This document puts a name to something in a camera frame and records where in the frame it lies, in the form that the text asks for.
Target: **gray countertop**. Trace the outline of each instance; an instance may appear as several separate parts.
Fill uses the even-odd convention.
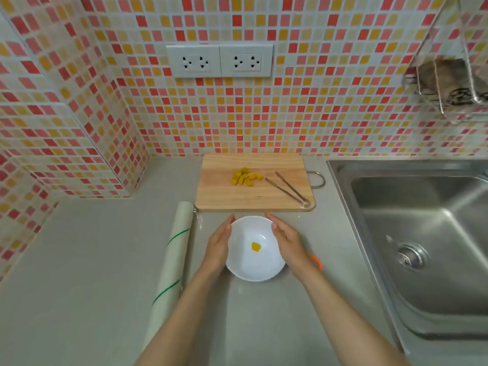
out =
[[[277,215],[302,232],[338,290],[392,341],[326,161],[309,157],[305,163],[327,181],[314,191],[316,208]],[[153,159],[133,198],[71,200],[58,207],[0,286],[2,363],[132,365],[141,351],[174,210],[180,201],[194,202],[200,165],[200,158]],[[187,279],[226,215],[197,216]],[[286,268],[266,283],[224,272],[195,357],[198,364],[218,366],[338,364],[305,291]],[[410,359],[415,366],[486,364],[484,357]]]

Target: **person's left arm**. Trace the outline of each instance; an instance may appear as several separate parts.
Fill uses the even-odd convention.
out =
[[[232,214],[208,240],[204,260],[172,314],[146,346],[135,366],[184,366],[202,320],[208,294],[225,267]]]

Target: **forearm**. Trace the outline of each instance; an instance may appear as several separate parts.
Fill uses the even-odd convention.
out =
[[[332,287],[308,268],[299,275],[341,365],[407,366],[406,358]]]
[[[200,268],[171,316],[149,342],[135,366],[183,366],[205,311],[214,275]]]

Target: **sink drain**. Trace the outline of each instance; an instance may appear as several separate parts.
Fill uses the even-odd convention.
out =
[[[398,247],[397,260],[406,267],[413,270],[420,270],[425,267],[429,258],[429,254],[425,249],[414,243],[404,243]]]

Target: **green stripe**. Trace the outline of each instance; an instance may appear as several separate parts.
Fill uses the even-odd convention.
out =
[[[169,289],[171,289],[172,287],[174,287],[177,283],[179,283],[180,280],[176,280],[176,282],[174,284],[171,284],[169,285],[166,289],[164,289],[157,297],[156,299],[154,300],[154,302],[152,303],[152,306],[154,306],[154,304],[156,303],[156,301],[159,299],[159,297],[163,294],[165,294]]]
[[[188,231],[188,230],[189,230],[189,228],[187,228],[186,230],[184,230],[184,231],[182,231],[182,232],[177,233],[176,235],[174,235],[174,236],[171,238],[171,240],[169,240],[169,241],[168,241],[168,244],[167,244],[166,246],[168,246],[168,245],[169,245],[169,243],[171,243],[171,242],[173,241],[173,239],[174,239],[174,238],[177,238],[177,237],[178,237],[178,236],[180,236],[181,234],[186,233],[186,231]]]

